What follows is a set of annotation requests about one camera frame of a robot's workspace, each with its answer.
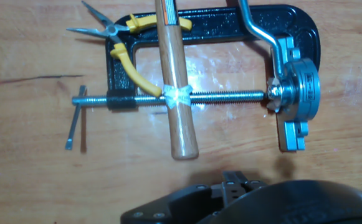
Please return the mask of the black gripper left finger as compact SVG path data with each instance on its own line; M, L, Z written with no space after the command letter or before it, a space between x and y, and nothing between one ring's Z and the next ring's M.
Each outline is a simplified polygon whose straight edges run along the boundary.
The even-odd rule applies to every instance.
M223 208L219 189L197 184L123 213L120 223L199 223Z

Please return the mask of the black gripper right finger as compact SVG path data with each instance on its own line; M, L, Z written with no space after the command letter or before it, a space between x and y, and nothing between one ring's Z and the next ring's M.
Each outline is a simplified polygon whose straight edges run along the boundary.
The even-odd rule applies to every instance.
M253 190L265 187L265 182L249 180L241 171L224 171L222 176L221 192L224 205L231 204Z

